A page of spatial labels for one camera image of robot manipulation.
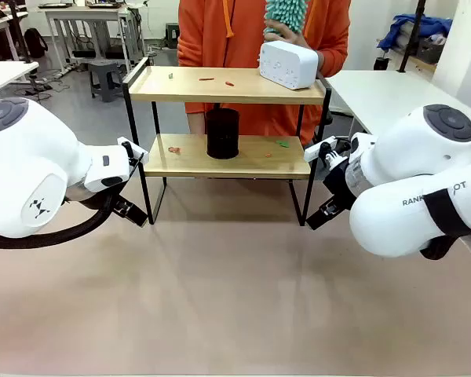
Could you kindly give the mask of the person's left hand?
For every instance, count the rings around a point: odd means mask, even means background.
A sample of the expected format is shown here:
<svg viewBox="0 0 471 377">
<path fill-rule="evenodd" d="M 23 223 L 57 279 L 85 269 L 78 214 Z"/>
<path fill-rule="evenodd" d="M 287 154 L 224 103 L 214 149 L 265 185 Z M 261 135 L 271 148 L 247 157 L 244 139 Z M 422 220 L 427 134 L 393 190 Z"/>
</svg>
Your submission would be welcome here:
<svg viewBox="0 0 471 377">
<path fill-rule="evenodd" d="M 265 26 L 273 30 L 273 32 L 264 33 L 264 40 L 266 42 L 282 41 L 306 49 L 309 48 L 309 45 L 305 41 L 303 35 L 293 32 L 285 24 L 282 24 L 276 20 L 266 20 Z"/>
</svg>

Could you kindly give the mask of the black stand pole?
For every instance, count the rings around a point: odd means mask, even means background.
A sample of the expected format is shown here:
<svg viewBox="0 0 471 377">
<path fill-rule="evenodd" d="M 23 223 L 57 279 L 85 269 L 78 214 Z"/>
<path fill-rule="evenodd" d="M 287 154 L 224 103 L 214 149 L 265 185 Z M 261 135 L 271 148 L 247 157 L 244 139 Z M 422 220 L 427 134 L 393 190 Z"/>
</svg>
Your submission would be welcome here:
<svg viewBox="0 0 471 377">
<path fill-rule="evenodd" d="M 28 54 L 27 46 L 24 41 L 24 36 L 20 28 L 20 20 L 19 20 L 19 17 L 17 16 L 16 3 L 14 0 L 7 0 L 7 3 L 8 3 L 9 10 L 12 16 L 12 24 L 16 32 L 17 41 L 19 42 L 20 51 L 23 54 L 24 62 L 26 64 L 31 64 L 32 60 Z M 32 71 L 28 73 L 28 78 L 31 84 L 32 91 L 35 93 L 35 96 L 37 97 L 38 102 L 40 102 L 41 101 L 40 93 L 42 93 L 43 90 L 41 90 L 38 87 L 36 73 L 37 73 L 37 68 L 34 68 Z"/>
</svg>

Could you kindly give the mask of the grey plastic stool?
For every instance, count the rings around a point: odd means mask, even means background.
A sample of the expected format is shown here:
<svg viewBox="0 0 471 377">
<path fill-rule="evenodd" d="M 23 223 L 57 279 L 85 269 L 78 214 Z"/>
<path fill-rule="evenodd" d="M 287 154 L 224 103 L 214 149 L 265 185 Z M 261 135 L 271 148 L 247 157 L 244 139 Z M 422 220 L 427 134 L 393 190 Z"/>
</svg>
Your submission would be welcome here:
<svg viewBox="0 0 471 377">
<path fill-rule="evenodd" d="M 87 64 L 91 97 L 99 96 L 105 102 L 112 102 L 122 94 L 122 76 L 116 63 L 104 64 L 95 61 Z"/>
</svg>

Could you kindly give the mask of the teal microfiber duster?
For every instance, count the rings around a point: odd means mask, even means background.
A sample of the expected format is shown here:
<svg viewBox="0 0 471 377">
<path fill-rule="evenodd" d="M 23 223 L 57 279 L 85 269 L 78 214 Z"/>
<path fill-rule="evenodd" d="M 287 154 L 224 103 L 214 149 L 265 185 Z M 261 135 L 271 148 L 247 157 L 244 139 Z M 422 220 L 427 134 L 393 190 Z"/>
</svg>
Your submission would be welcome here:
<svg viewBox="0 0 471 377">
<path fill-rule="evenodd" d="M 266 0 L 265 20 L 285 25 L 295 34 L 301 34 L 309 0 Z"/>
</svg>

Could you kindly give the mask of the black backpack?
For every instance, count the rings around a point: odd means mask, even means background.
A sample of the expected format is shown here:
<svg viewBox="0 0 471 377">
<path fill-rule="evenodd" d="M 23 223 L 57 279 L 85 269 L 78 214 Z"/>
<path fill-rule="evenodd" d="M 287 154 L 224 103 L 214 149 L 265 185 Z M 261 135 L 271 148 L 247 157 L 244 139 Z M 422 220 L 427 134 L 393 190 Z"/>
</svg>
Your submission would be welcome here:
<svg viewBox="0 0 471 377">
<path fill-rule="evenodd" d="M 38 59 L 46 55 L 48 46 L 36 28 L 30 27 L 24 32 L 24 41 L 32 58 Z"/>
</svg>

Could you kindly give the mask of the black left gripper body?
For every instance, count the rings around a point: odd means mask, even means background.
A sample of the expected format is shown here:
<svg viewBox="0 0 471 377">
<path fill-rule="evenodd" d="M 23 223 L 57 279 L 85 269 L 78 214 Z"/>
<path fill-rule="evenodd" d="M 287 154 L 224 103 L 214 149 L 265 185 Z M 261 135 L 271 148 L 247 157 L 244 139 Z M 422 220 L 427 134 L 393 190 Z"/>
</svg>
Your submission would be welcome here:
<svg viewBox="0 0 471 377">
<path fill-rule="evenodd" d="M 115 203 L 119 200 L 120 192 L 122 191 L 121 185 L 114 185 L 106 188 L 103 191 L 95 193 L 89 199 L 84 201 L 84 206 L 90 210 L 101 210 L 104 208 L 114 208 Z"/>
</svg>

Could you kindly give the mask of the white rounded box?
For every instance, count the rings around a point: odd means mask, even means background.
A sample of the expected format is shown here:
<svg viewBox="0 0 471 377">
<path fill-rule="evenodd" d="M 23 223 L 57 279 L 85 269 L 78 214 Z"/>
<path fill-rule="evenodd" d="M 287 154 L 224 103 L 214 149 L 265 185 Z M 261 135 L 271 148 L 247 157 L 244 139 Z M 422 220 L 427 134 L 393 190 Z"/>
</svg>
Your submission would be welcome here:
<svg viewBox="0 0 471 377">
<path fill-rule="evenodd" d="M 314 50 L 284 41 L 264 42 L 259 53 L 260 75 L 290 90 L 316 81 L 319 58 Z"/>
</svg>

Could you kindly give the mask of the white table rounded corner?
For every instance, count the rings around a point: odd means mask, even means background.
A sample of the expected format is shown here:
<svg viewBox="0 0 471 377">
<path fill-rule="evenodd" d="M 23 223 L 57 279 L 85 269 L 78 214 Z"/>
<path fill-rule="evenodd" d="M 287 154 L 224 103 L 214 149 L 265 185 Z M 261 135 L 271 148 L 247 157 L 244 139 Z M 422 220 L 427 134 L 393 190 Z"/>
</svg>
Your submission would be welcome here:
<svg viewBox="0 0 471 377">
<path fill-rule="evenodd" d="M 460 107 L 455 98 L 412 72 L 342 70 L 327 81 L 370 134 L 379 135 L 427 104 Z"/>
</svg>

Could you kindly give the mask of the white metal desk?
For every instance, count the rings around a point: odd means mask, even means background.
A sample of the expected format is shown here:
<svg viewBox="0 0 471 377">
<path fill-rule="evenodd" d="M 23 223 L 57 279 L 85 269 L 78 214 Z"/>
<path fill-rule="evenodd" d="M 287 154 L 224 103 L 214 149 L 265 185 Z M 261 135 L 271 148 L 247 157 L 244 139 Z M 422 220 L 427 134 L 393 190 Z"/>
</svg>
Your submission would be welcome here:
<svg viewBox="0 0 471 377">
<path fill-rule="evenodd" d="M 142 57 L 140 18 L 127 5 L 87 3 L 38 10 L 45 15 L 62 75 L 94 61 L 129 71 Z"/>
</svg>

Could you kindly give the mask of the white side table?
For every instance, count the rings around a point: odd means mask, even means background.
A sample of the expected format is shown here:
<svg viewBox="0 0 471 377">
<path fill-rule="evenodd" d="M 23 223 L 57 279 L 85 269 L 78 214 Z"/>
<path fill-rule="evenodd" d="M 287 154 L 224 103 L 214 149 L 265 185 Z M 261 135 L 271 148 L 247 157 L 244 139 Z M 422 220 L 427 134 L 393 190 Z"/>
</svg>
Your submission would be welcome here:
<svg viewBox="0 0 471 377">
<path fill-rule="evenodd" d="M 38 67 L 37 62 L 0 61 L 0 89 Z"/>
</svg>

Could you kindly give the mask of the blue cloth pile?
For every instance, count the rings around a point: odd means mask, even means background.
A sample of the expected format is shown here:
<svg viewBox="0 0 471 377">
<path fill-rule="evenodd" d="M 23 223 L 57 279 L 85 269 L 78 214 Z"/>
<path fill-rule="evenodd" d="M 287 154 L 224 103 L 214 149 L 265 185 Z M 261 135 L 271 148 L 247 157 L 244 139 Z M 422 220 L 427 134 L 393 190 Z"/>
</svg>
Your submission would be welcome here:
<svg viewBox="0 0 471 377">
<path fill-rule="evenodd" d="M 388 34 L 378 43 L 378 48 L 384 51 L 389 49 L 405 49 L 410 41 L 414 21 L 415 15 L 413 14 L 394 16 Z M 422 16 L 417 39 L 431 38 L 435 40 L 435 35 L 447 38 L 452 22 L 451 18 Z"/>
</svg>

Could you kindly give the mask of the black cylindrical container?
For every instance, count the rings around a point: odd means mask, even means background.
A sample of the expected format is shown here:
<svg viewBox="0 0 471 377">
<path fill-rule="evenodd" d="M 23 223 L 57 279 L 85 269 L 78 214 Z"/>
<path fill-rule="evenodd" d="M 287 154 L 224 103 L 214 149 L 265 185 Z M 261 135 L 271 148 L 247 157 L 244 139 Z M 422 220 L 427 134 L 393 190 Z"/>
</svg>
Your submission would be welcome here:
<svg viewBox="0 0 471 377">
<path fill-rule="evenodd" d="M 214 108 L 206 113 L 206 153 L 214 159 L 232 159 L 239 154 L 239 113 Z"/>
</svg>

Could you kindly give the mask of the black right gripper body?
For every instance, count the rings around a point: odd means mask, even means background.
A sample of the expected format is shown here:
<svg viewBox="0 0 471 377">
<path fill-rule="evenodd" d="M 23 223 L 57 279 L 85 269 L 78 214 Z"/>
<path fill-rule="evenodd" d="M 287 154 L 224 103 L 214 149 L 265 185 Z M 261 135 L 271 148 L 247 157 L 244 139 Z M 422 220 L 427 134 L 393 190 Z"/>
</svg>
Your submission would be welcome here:
<svg viewBox="0 0 471 377">
<path fill-rule="evenodd" d="M 323 184 L 333 195 L 324 204 L 325 210 L 350 210 L 356 200 L 356 196 L 348 187 L 345 175 L 349 160 L 340 155 L 326 155 L 325 161 L 329 169 L 328 175 L 324 178 Z"/>
</svg>

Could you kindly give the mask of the wooden shelf black metal frame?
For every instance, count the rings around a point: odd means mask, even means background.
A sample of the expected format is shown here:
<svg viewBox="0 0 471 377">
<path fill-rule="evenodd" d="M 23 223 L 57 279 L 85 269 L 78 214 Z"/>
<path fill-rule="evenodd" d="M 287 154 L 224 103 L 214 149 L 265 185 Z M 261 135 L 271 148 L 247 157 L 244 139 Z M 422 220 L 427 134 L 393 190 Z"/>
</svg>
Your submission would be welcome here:
<svg viewBox="0 0 471 377">
<path fill-rule="evenodd" d="M 200 82 L 199 78 L 214 77 Z M 149 158 L 139 166 L 144 202 L 150 223 L 155 223 L 167 187 L 168 178 L 231 178 L 247 180 L 281 180 L 290 186 L 294 209 L 301 225 L 305 223 L 316 165 L 303 158 L 299 136 L 239 138 L 239 155 L 216 160 L 206 153 L 206 138 L 191 134 L 165 134 L 160 130 L 159 102 L 202 102 L 213 104 L 291 104 L 304 107 L 320 105 L 329 108 L 332 89 L 325 78 L 309 88 L 289 90 L 260 76 L 256 68 L 190 68 L 156 66 L 143 58 L 123 79 L 122 90 L 132 140 L 138 141 L 134 101 L 147 101 L 152 106 L 155 140 Z M 286 141 L 282 148 L 277 141 Z M 178 147 L 178 154 L 168 151 Z M 293 188 L 296 180 L 308 182 L 302 202 Z"/>
</svg>

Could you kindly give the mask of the white desk with clutter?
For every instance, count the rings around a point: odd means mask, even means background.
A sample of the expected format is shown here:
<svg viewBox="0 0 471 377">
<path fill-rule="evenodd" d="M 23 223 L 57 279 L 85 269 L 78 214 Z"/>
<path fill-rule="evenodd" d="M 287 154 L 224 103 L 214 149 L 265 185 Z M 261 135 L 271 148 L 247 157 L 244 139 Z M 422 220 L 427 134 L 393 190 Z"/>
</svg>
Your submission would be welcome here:
<svg viewBox="0 0 471 377">
<path fill-rule="evenodd" d="M 0 61 L 20 59 L 16 48 L 18 32 L 15 31 L 12 20 L 10 13 L 5 13 L 0 18 Z"/>
</svg>

